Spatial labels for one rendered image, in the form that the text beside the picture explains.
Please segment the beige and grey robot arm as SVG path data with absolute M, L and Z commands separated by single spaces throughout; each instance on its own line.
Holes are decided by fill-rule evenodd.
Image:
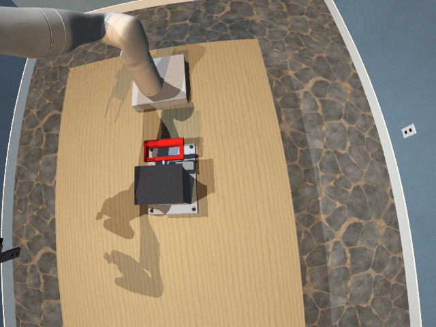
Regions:
M 120 12 L 0 6 L 0 54 L 36 59 L 63 55 L 87 43 L 120 48 L 121 63 L 140 92 L 150 97 L 161 91 L 162 79 L 136 17 Z

